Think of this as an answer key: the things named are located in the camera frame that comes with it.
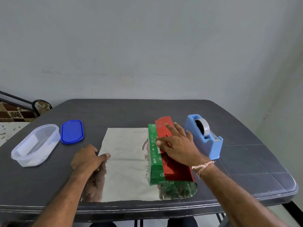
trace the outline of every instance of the lid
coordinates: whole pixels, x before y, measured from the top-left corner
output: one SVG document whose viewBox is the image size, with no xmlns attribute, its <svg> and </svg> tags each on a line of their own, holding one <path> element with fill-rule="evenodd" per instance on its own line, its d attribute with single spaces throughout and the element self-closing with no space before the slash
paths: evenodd
<svg viewBox="0 0 303 227">
<path fill-rule="evenodd" d="M 61 142 L 77 143 L 84 136 L 83 124 L 80 120 L 70 120 L 61 126 Z"/>
</svg>

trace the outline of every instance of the dark pants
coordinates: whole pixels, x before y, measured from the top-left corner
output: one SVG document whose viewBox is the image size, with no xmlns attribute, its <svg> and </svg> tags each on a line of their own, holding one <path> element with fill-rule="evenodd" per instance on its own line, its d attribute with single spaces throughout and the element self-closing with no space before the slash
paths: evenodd
<svg viewBox="0 0 303 227">
<path fill-rule="evenodd" d="M 113 222 L 93 223 L 91 227 L 117 227 Z M 167 222 L 167 227 L 198 227 L 194 217 L 171 218 Z"/>
</svg>

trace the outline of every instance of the adhesive tape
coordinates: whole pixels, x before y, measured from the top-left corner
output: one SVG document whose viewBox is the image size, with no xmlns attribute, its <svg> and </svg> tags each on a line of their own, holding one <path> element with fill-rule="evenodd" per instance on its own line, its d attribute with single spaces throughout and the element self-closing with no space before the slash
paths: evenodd
<svg viewBox="0 0 303 227">
<path fill-rule="evenodd" d="M 200 129 L 203 137 L 207 137 L 210 134 L 210 128 L 208 122 L 205 119 L 195 119 L 195 122 Z"/>
</svg>

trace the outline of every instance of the white floor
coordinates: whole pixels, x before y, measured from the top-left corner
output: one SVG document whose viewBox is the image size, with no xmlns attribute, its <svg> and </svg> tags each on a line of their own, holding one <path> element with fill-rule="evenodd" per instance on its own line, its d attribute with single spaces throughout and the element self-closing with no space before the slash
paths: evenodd
<svg viewBox="0 0 303 227">
<path fill-rule="evenodd" d="M 9 138 L 25 127 L 29 122 L 0 122 L 0 146 L 4 144 Z M 269 207 L 275 215 L 281 218 L 290 227 L 300 227 L 300 225 L 292 218 L 287 210 L 282 206 Z M 199 227 L 216 227 L 219 225 L 218 218 L 215 214 L 196 216 L 195 217 Z M 144 220 L 144 227 L 165 227 L 167 226 L 167 219 L 149 219 Z M 133 227 L 134 221 L 116 221 L 117 227 Z M 73 227 L 89 227 L 91 223 L 74 223 Z"/>
</svg>

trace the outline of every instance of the table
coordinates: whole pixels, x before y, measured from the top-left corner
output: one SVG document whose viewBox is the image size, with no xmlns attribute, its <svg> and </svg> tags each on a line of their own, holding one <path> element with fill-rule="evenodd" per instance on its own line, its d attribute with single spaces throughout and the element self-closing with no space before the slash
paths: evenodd
<svg viewBox="0 0 303 227">
<path fill-rule="evenodd" d="M 240 121 L 209 100 L 71 99 L 43 114 L 0 147 L 0 218 L 32 221 L 63 187 L 71 173 L 74 154 L 86 144 L 98 150 L 108 127 L 147 127 L 163 116 L 184 126 L 187 115 L 200 114 L 223 146 L 215 165 L 263 205 L 289 202 L 298 186 L 271 151 Z M 44 124 L 59 127 L 72 119 L 84 125 L 84 139 L 61 142 L 39 166 L 22 168 L 11 151 L 33 129 Z M 223 212 L 196 177 L 197 193 L 189 199 L 168 201 L 81 202 L 76 222 L 172 218 Z"/>
</svg>

